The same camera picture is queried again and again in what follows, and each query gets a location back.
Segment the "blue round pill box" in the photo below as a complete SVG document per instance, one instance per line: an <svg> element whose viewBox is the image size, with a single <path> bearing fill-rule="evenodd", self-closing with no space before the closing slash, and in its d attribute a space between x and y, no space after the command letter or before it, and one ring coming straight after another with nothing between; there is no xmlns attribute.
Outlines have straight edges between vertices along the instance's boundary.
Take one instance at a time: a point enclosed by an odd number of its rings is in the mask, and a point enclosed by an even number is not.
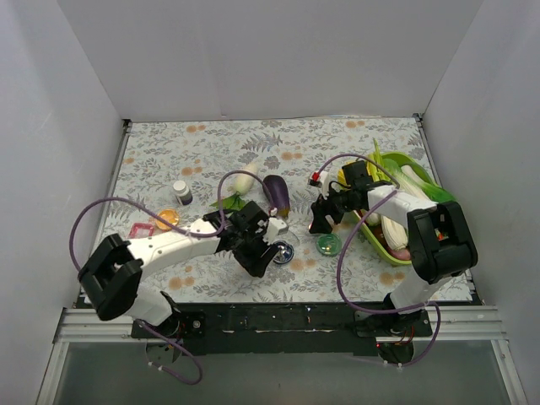
<svg viewBox="0 0 540 405"><path fill-rule="evenodd" d="M273 258L273 262L277 265L285 265L291 262L294 258L294 248L284 240L275 242L278 252Z"/></svg>

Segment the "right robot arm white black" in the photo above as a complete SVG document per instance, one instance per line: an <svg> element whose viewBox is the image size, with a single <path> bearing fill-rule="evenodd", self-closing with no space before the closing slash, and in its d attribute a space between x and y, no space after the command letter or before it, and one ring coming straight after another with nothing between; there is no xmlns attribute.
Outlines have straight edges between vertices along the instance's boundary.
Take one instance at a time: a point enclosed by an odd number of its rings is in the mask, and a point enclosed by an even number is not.
<svg viewBox="0 0 540 405"><path fill-rule="evenodd" d="M349 212L362 213L363 220L377 213L405 229L412 271L385 297L380 309L347 303L354 311L365 313L360 323L365 331L385 329L397 336L420 319L440 287L477 264L478 253L457 202L434 202L408 193L406 177L394 166L376 163L386 176L376 181L367 170L371 162L358 155L353 163L343 166L345 182L337 190L332 188L326 169L310 175L309 185L317 187L320 194L311 205L309 231L329 234Z"/></svg>

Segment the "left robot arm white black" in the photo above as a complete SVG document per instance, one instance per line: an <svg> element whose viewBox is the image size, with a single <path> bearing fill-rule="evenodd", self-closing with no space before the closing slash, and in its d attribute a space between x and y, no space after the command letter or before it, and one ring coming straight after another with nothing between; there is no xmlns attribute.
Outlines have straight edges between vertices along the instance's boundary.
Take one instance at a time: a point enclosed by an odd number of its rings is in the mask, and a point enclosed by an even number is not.
<svg viewBox="0 0 540 405"><path fill-rule="evenodd" d="M130 316L145 321L161 337L180 325L173 300L147 289L148 276L195 257L229 251L252 277L262 277L278 254L279 236L288 225L255 202L239 211L205 214L185 228L146 238L105 237L78 271L78 281L101 321Z"/></svg>

